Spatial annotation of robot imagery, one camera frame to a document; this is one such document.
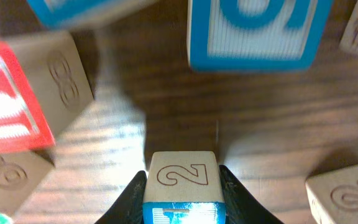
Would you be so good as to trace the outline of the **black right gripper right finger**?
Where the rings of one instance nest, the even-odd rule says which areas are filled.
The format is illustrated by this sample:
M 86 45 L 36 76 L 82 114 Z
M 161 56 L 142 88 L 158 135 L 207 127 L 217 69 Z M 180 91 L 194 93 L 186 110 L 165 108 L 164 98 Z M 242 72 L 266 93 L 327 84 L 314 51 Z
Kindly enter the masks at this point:
M 219 165 L 228 224 L 283 224 L 244 187 L 224 165 Z

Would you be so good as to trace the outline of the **blue L block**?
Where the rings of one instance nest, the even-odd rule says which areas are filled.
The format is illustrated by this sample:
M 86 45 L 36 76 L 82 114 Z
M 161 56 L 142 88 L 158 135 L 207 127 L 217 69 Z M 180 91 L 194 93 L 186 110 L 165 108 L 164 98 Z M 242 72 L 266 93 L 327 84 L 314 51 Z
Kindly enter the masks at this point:
M 142 211 L 149 224 L 225 223 L 226 204 L 214 152 L 154 153 Z

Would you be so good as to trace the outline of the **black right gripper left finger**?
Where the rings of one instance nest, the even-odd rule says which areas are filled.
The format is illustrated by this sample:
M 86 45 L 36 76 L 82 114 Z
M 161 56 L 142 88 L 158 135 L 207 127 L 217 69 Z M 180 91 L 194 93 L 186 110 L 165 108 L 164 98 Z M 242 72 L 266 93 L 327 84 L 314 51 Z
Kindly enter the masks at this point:
M 146 181 L 145 171 L 138 171 L 109 210 L 95 224 L 144 223 L 142 204 Z

